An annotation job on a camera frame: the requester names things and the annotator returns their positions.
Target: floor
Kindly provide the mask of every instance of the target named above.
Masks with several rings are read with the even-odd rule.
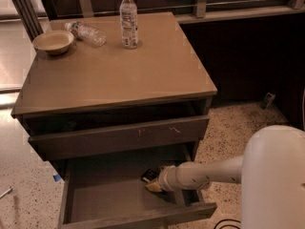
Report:
[[[21,86],[35,51],[20,22],[0,23],[0,88]],[[10,117],[16,94],[0,94],[0,228],[57,228],[64,181],[43,162],[27,141],[21,125]],[[282,113],[258,102],[230,102],[213,106],[197,161],[211,162],[242,155],[248,139],[262,127],[285,124]],[[212,183],[202,190],[218,208],[210,219],[172,225],[171,229],[213,229],[222,219],[240,219],[241,186]]]

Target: tabletop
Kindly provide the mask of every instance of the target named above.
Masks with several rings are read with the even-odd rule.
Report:
[[[64,30],[72,20],[51,21]],[[119,16],[77,19],[102,30],[107,42],[76,40],[57,56],[38,51],[12,115],[79,112],[204,97],[216,87],[169,12],[138,15],[139,44],[121,45]]]

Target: open drawer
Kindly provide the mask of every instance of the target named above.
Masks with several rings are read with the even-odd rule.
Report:
[[[93,156],[204,137],[209,118],[192,102],[58,114],[27,120],[29,143],[44,160]]]
[[[209,218],[216,205],[196,191],[154,194],[140,179],[187,155],[178,144],[69,159],[59,228],[146,229]]]

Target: bowl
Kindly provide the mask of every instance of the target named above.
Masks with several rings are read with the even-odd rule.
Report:
[[[32,45],[49,55],[58,55],[66,52],[73,40],[74,36],[69,31],[48,31],[35,37]]]

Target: clear water bottle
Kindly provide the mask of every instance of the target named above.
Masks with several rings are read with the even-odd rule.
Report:
[[[123,0],[120,6],[122,45],[126,49],[135,49],[138,43],[137,6],[133,0]]]
[[[106,34],[85,23],[72,21],[66,23],[66,30],[70,31],[76,38],[86,41],[88,44],[100,47],[106,42]]]

